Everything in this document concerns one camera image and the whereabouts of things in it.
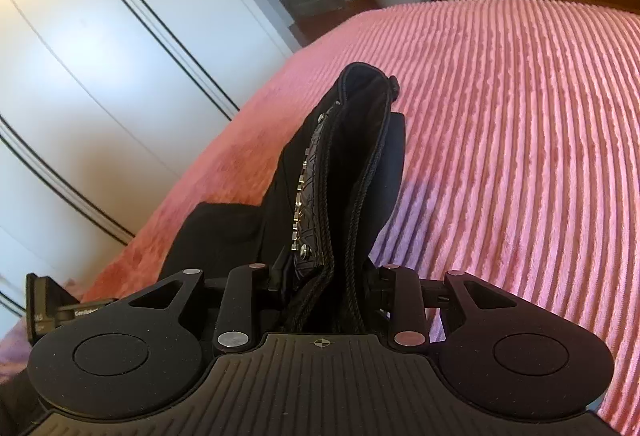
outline bed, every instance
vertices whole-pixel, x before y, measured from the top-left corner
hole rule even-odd
[[[600,415],[640,435],[640,18],[473,0],[360,14],[295,54],[200,155],[86,300],[155,281],[200,201],[258,204],[282,146],[349,62],[394,74],[401,194],[371,254],[463,269],[593,331],[616,371]],[[0,344],[23,366],[24,328]],[[433,323],[433,338],[441,328]]]

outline crosshair symbol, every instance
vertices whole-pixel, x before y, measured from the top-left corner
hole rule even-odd
[[[327,339],[318,339],[315,340],[313,342],[314,346],[317,346],[318,348],[320,348],[321,350],[324,350],[324,348],[328,347],[329,345],[331,345],[333,342],[329,342],[329,340]]]

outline triangular cutout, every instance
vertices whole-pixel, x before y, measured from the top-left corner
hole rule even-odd
[[[481,310],[513,308],[516,305],[514,301],[489,288],[485,288],[479,282],[465,281],[465,288],[476,303],[476,306]]]
[[[171,304],[181,286],[181,281],[168,282],[164,286],[156,288],[155,290],[142,295],[142,297],[132,300],[129,303],[129,306],[133,306],[134,308],[153,308],[156,310],[163,310]]]

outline ribbed black surface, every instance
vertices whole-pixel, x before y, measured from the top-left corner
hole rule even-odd
[[[426,358],[375,336],[269,335],[244,355],[220,356],[178,405],[120,423],[52,414],[32,435],[611,436],[593,414],[546,424],[494,418],[457,399]]]

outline wooden floor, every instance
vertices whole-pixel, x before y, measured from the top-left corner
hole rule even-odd
[[[347,1],[346,6],[339,10],[299,19],[295,24],[290,26],[289,29],[301,45],[306,46],[316,40],[316,38],[338,27],[350,17],[363,11],[377,9],[378,5],[375,0],[351,0]]]

